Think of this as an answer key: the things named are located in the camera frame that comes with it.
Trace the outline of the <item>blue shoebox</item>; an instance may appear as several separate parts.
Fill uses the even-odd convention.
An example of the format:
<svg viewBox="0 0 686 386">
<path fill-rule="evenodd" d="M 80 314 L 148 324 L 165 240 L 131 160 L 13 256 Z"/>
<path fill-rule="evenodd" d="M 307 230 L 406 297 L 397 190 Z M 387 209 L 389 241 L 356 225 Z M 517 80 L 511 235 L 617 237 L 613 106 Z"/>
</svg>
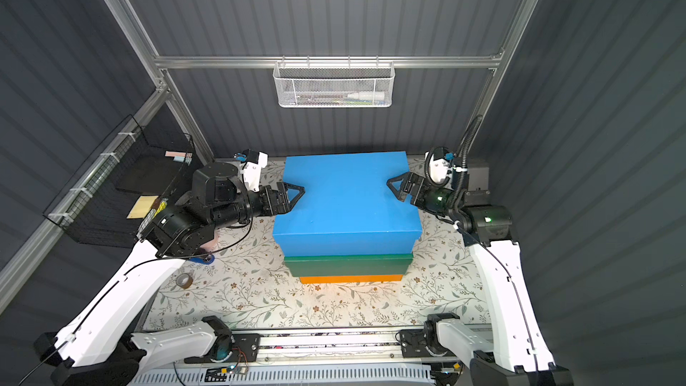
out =
<svg viewBox="0 0 686 386">
<path fill-rule="evenodd" d="M 408 170 L 404 152 L 287 158 L 284 182 L 305 193 L 275 220 L 273 237 L 284 256 L 411 253 L 423 233 L 420 214 L 387 186 Z"/>
</svg>

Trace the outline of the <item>green shoebox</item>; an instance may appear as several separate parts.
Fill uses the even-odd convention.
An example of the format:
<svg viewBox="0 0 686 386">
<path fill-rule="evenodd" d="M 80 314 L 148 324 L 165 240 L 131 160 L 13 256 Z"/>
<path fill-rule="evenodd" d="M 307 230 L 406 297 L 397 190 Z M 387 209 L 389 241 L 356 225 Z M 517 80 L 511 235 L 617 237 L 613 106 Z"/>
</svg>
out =
<svg viewBox="0 0 686 386">
<path fill-rule="evenodd" d="M 334 277 L 405 274 L 412 254 L 284 257 L 294 277 Z"/>
</svg>

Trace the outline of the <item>orange shoebox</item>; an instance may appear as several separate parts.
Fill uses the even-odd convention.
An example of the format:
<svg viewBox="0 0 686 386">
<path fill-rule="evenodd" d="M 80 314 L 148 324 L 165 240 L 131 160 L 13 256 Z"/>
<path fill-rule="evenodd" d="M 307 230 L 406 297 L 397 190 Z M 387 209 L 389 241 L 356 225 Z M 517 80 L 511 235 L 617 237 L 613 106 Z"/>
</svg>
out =
<svg viewBox="0 0 686 386">
<path fill-rule="evenodd" d="M 401 274 L 382 275 L 348 275 L 348 276 L 311 276 L 300 277 L 303 284 L 329 284 L 329 283 L 362 283 L 362 282 L 399 282 L 403 279 Z"/>
</svg>

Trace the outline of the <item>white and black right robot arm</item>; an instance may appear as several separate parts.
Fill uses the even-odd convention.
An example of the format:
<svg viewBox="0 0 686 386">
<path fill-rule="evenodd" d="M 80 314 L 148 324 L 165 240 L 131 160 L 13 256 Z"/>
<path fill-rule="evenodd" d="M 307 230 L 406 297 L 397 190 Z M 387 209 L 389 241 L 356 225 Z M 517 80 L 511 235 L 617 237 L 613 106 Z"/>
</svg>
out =
<svg viewBox="0 0 686 386">
<path fill-rule="evenodd" d="M 505 207 L 464 206 L 462 193 L 405 173 L 393 189 L 459 232 L 482 279 L 493 339 L 485 341 L 456 315 L 431 315 L 424 323 L 427 348 L 453 353 L 468 364 L 475 385 L 571 385 L 571 372 L 557 364 L 539 328 L 523 278 L 514 222 Z"/>
</svg>

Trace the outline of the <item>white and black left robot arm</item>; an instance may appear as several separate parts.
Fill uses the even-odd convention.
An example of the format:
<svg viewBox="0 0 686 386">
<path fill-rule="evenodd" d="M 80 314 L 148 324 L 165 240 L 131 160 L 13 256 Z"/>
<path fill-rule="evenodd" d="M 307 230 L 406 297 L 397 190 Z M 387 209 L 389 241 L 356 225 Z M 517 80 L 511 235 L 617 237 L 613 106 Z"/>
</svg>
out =
<svg viewBox="0 0 686 386">
<path fill-rule="evenodd" d="M 184 358 L 238 361 L 232 331 L 217 316 L 160 332 L 132 333 L 129 326 L 185 262 L 213 256 L 207 244 L 218 230 L 258 218 L 275 219 L 288 257 L 319 262 L 336 276 L 344 257 L 356 256 L 370 275 L 381 274 L 381 256 L 411 250 L 421 233 L 418 215 L 396 202 L 389 184 L 407 169 L 399 152 L 291 157 L 275 188 L 256 191 L 232 164 L 197 170 L 188 202 L 159 213 L 89 305 L 36 340 L 40 359 L 53 367 L 53 384 L 125 385 Z"/>
</svg>

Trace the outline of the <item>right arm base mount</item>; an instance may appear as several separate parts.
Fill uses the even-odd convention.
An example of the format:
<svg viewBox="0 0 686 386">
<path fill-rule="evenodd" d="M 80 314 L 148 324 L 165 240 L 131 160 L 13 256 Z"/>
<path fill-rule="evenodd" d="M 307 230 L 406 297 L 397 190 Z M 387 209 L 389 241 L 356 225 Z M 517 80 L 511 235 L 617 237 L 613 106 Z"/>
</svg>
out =
<svg viewBox="0 0 686 386">
<path fill-rule="evenodd" d="M 395 334 L 403 358 L 456 357 L 449 350 L 438 350 L 429 346 L 420 329 L 402 329 Z"/>
</svg>

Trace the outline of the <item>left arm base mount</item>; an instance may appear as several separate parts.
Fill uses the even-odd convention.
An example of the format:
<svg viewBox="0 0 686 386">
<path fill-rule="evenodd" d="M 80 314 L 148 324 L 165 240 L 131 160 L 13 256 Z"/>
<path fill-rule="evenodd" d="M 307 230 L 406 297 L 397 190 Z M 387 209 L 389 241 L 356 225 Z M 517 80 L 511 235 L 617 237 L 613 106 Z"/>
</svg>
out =
<svg viewBox="0 0 686 386">
<path fill-rule="evenodd" d="M 233 334 L 219 337 L 209 352 L 201 357 L 187 357 L 186 364 L 228 364 L 252 363 L 257 360 L 262 336 L 256 333 Z"/>
</svg>

